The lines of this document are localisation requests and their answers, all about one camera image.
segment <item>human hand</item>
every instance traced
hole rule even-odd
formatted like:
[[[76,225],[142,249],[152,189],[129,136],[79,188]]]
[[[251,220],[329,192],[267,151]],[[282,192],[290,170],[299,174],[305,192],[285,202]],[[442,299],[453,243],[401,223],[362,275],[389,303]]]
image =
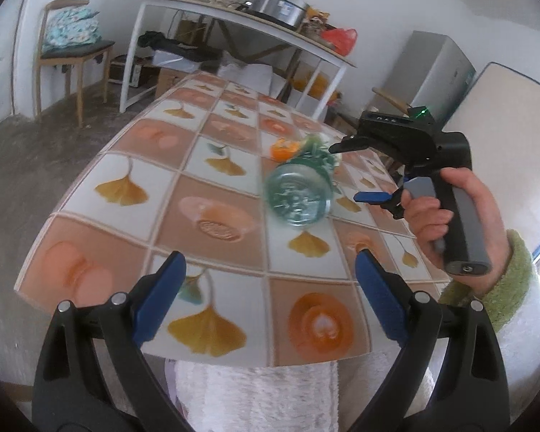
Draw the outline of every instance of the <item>human hand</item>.
[[[472,288],[477,296],[483,296],[496,285],[504,273],[511,253],[500,210],[488,187],[468,168],[447,167],[440,171],[440,175],[451,185],[462,188],[476,205],[492,271],[484,276],[452,275],[452,277]],[[433,241],[444,237],[448,232],[448,223],[454,214],[452,211],[440,209],[437,198],[423,196],[414,200],[407,190],[402,193],[401,201],[404,218],[416,236],[422,252],[436,268],[443,270],[442,255],[434,250]]]

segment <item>blue gripper pad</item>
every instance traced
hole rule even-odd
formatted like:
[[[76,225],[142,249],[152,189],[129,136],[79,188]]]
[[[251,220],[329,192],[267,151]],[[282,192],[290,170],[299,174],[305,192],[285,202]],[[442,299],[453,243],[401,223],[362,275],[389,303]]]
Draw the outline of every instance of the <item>blue gripper pad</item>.
[[[354,195],[354,201],[357,203],[381,204],[392,198],[390,193],[386,192],[358,192]]]
[[[369,251],[361,251],[356,256],[356,279],[384,333],[403,346],[408,339],[406,312],[384,281],[383,273],[387,274]]]
[[[138,347],[156,336],[160,324],[186,277],[184,255],[168,257],[156,272],[158,281],[134,315],[134,335],[132,339]]]

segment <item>concrete floor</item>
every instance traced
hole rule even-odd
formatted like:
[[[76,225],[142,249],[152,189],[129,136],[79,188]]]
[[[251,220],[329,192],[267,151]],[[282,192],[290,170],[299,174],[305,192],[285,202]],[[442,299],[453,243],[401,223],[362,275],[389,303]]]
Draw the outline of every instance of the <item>concrete floor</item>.
[[[18,271],[44,221],[78,173],[148,97],[118,113],[119,86],[102,103],[99,89],[85,98],[85,125],[78,129],[75,100],[58,103],[36,123],[9,117],[0,123],[0,380],[32,385],[50,315],[32,308],[13,290]],[[105,350],[101,365],[116,404],[128,403]],[[163,384],[163,361],[149,363]]]

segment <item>gray refrigerator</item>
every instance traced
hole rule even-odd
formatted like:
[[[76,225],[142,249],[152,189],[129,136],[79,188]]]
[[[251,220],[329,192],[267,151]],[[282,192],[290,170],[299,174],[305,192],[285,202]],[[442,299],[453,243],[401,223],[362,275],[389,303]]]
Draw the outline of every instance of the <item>gray refrigerator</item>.
[[[448,36],[414,31],[382,86],[413,107],[427,106],[442,125],[447,122],[468,91],[476,70]],[[401,112],[375,95],[367,111],[395,115]]]

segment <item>wooden stool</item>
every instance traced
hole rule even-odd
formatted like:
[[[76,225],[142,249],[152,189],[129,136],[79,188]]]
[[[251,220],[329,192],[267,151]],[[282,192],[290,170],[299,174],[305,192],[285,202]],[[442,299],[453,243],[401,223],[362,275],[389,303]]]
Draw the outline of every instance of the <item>wooden stool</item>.
[[[99,55],[104,56],[106,53],[106,61],[104,64],[104,103],[108,102],[108,78],[110,76],[110,60],[112,59],[112,46],[114,41],[101,40],[94,44],[78,45],[66,47],[62,49],[52,49],[42,53],[42,45],[44,44],[44,33],[46,31],[46,23],[48,14],[55,9],[68,8],[71,6],[87,5],[89,0],[54,0],[44,7],[44,18],[42,27],[40,28],[40,36],[38,38],[38,50],[36,56],[36,117],[40,120],[42,116],[42,99],[40,93],[40,71],[43,66],[66,66],[66,95],[70,96],[70,82],[72,79],[72,67],[77,66],[78,86],[76,88],[76,110],[78,111],[78,126],[82,128],[84,122],[84,99],[83,77],[84,77],[84,62],[96,58]]]

